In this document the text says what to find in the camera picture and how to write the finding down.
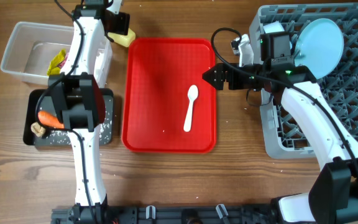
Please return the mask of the yellow plastic cup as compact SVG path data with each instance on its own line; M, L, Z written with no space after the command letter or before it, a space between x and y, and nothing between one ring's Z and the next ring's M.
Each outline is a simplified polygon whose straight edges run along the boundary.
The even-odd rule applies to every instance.
M135 32L132 29L128 30L127 35L109 32L108 37L111 38L115 43L123 47L129 47L131 43L135 40Z

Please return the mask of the brown mushroom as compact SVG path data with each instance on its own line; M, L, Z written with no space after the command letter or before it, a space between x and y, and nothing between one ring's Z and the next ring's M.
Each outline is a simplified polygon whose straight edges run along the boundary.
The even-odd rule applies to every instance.
M38 137L41 138L46 133L46 129L41 126L39 123L34 122L30 126L30 130Z

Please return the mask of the white plastic spoon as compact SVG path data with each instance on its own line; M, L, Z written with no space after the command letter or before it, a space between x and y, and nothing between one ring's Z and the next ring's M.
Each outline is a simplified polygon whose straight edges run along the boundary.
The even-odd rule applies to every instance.
M195 100L198 97L198 87L196 85L190 86L187 96L188 96L189 104L188 104L188 109L186 112L183 130L185 132L190 132L191 124L192 124L192 116L193 116L193 106L194 106Z

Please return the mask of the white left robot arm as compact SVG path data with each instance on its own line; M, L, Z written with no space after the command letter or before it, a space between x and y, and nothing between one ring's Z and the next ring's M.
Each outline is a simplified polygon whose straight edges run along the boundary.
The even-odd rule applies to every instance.
M100 43L112 42L110 33L127 35L130 15L121 12L122 1L82 1L68 16L73 39L67 60L58 76L48 79L45 94L73 149L76 196L64 219L52 213L53 223L114 223L101 177L99 134L105 120L103 89L93 72Z

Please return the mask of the light blue plate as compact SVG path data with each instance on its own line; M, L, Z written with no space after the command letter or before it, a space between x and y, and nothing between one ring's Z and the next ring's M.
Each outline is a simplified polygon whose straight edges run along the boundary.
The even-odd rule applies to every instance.
M317 19L301 32L295 45L295 65L309 68L315 78L329 75L344 51L344 38L338 25L330 19Z

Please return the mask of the red plastic tray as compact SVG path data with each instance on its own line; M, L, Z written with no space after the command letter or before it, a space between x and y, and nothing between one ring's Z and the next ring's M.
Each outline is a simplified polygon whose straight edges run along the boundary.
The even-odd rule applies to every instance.
M215 64L210 41L139 38L129 47L122 142L133 152L208 153L217 139L216 90L202 79ZM198 87L190 132L188 90Z

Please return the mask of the orange carrot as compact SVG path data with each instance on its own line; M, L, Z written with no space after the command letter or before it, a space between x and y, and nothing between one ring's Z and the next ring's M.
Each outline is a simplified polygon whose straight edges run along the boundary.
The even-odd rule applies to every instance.
M39 111L38 119L43 125L46 125L48 127L57 128L57 129L64 128L64 125L61 122L59 122L57 117L53 116L52 114L48 113L47 111Z

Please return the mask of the white rice pile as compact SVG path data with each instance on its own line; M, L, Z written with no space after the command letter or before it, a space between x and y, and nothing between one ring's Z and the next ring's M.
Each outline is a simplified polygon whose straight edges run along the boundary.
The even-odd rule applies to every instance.
M66 131L52 131L44 138L50 145L70 145L71 141ZM111 123L103 123L100 125L99 144L106 145L112 140Z

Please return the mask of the light blue bowl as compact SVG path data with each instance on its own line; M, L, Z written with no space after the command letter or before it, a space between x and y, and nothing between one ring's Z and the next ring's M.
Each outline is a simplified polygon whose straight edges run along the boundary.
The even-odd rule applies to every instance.
M275 21L273 23L264 25L264 32L266 34L275 33L275 32L284 32L284 31L285 29L279 21Z

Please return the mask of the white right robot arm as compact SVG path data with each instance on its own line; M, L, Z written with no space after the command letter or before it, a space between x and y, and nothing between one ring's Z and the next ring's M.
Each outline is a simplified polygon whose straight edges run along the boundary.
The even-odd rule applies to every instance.
M217 90L267 87L301 128L320 173L308 193L273 200L280 223L358 221L358 142L324 99L306 66L218 63L202 75Z

